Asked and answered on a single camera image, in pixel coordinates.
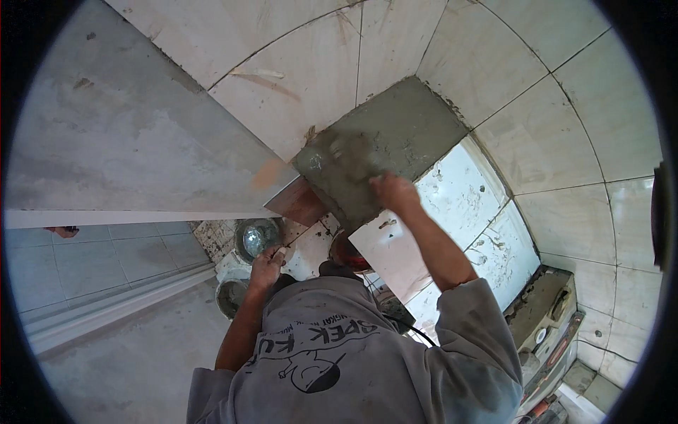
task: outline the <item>black cable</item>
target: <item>black cable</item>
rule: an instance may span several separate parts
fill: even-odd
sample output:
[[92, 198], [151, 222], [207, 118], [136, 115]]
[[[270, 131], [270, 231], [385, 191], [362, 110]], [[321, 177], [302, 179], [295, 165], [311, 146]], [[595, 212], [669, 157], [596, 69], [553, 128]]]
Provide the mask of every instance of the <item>black cable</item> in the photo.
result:
[[596, 345], [594, 345], [593, 343], [587, 342], [586, 340], [582, 340], [582, 339], [574, 339], [574, 341], [580, 341], [580, 342], [586, 343], [587, 345], [591, 345], [591, 346], [595, 347], [596, 349], [600, 349], [600, 350], [604, 350], [604, 351], [606, 351], [606, 352], [613, 353], [614, 355], [617, 355], [619, 358], [622, 358], [622, 359], [625, 360], [625, 361], [629, 361], [629, 362], [632, 362], [632, 363], [634, 363], [634, 364], [637, 364], [637, 363], [638, 363], [638, 362], [632, 361], [632, 360], [630, 360], [630, 359], [628, 359], [628, 358], [626, 358], [626, 357], [624, 357], [624, 356], [621, 356], [619, 353], [616, 353], [615, 351], [611, 351], [611, 350], [606, 349], [606, 348], [604, 348], [604, 347], [596, 346]]
[[427, 335], [425, 335], [423, 332], [417, 330], [417, 329], [414, 328], [413, 326], [409, 325], [407, 322], [404, 322], [403, 320], [399, 320], [398, 318], [392, 317], [392, 316], [387, 315], [387, 314], [385, 314], [385, 313], [383, 313], [382, 315], [383, 315], [384, 318], [386, 318], [387, 320], [396, 321], [396, 322], [399, 322], [400, 324], [403, 324], [403, 325], [406, 326], [406, 327], [409, 327], [410, 330], [414, 331], [415, 333], [419, 334], [421, 337], [423, 337], [424, 339], [426, 339], [426, 341], [429, 342], [429, 343], [431, 344], [431, 346], [437, 346], [437, 345], [433, 342], [433, 340], [431, 340], [431, 339], [428, 338]]

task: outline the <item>worker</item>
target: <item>worker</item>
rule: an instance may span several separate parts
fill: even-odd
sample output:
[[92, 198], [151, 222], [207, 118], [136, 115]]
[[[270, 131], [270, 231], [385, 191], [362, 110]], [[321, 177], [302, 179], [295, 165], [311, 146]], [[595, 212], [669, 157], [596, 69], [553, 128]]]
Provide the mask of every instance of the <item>worker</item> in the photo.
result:
[[370, 184], [442, 292], [440, 346], [399, 335], [359, 277], [333, 263], [318, 278], [279, 280], [285, 250], [271, 248], [252, 263], [214, 369], [193, 372], [188, 423], [511, 422], [522, 375], [490, 286], [410, 181], [387, 172]]

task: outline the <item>man's hand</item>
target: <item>man's hand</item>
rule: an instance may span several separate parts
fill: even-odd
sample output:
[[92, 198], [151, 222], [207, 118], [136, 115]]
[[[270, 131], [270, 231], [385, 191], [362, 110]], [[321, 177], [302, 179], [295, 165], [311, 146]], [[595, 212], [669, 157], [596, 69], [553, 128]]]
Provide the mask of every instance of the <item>man's hand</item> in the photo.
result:
[[273, 246], [261, 252], [252, 262], [250, 288], [268, 290], [280, 276], [280, 267], [285, 264], [287, 249]]
[[417, 188], [406, 178], [386, 171], [382, 176], [370, 178], [370, 185], [382, 206], [402, 219], [408, 212], [421, 209]]

